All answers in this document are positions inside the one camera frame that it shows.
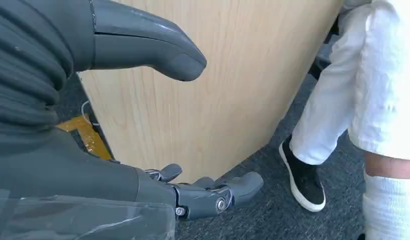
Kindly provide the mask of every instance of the wooden panel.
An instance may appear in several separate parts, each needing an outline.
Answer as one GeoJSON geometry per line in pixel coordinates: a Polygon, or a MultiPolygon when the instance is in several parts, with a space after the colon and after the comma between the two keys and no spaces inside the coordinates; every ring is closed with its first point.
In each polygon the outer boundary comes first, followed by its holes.
{"type": "Polygon", "coordinates": [[[194,82],[148,67],[88,71],[83,85],[115,157],[220,177],[271,138],[342,0],[120,0],[178,24],[208,59],[194,82]]]}

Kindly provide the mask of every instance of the yellow object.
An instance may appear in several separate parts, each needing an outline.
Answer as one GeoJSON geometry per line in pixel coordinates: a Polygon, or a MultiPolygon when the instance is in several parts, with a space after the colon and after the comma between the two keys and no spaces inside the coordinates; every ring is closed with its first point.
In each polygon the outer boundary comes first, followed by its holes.
{"type": "Polygon", "coordinates": [[[74,117],[69,121],[57,125],[57,127],[67,132],[77,129],[89,153],[105,160],[111,159],[111,155],[109,154],[105,143],[102,141],[102,138],[96,131],[94,131],[93,126],[85,121],[83,116],[74,117]]]}

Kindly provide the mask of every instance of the clear plastic wrap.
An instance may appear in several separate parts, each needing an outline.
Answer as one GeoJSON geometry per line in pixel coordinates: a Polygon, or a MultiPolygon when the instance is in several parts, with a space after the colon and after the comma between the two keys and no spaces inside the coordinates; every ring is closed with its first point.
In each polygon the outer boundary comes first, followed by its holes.
{"type": "Polygon", "coordinates": [[[173,240],[175,221],[162,203],[17,198],[0,190],[0,240],[173,240]]]}

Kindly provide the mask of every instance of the white shoe sole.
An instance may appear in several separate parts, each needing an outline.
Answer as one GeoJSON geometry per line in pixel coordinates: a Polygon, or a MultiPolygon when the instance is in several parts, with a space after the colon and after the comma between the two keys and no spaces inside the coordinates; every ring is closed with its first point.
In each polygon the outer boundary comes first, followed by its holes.
{"type": "Polygon", "coordinates": [[[289,170],[289,176],[290,176],[290,190],[292,191],[293,197],[296,199],[296,201],[306,210],[316,213],[321,211],[325,207],[325,193],[324,193],[324,188],[323,188],[323,195],[324,195],[324,201],[321,204],[313,204],[312,202],[308,201],[299,191],[295,184],[295,180],[292,175],[292,170],[290,170],[290,166],[287,163],[287,158],[286,155],[284,154],[283,150],[283,143],[280,144],[280,147],[278,148],[278,152],[280,153],[281,158],[283,159],[284,164],[287,167],[287,170],[289,170]]]}

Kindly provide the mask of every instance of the person's leg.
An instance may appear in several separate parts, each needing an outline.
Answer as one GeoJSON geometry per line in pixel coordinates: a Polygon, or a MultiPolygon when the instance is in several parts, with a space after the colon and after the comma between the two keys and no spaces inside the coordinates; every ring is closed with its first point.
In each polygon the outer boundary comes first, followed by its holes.
{"type": "Polygon", "coordinates": [[[410,2],[373,0],[351,141],[366,153],[366,240],[410,240],[410,2]]]}
{"type": "Polygon", "coordinates": [[[279,148],[289,171],[293,196],[312,212],[325,206],[316,165],[333,152],[353,117],[355,75],[368,13],[369,7],[363,6],[340,20],[344,23],[343,34],[333,46],[331,65],[321,73],[291,139],[279,148]]]}
{"type": "Polygon", "coordinates": [[[366,153],[366,240],[410,240],[410,160],[366,153]]]}

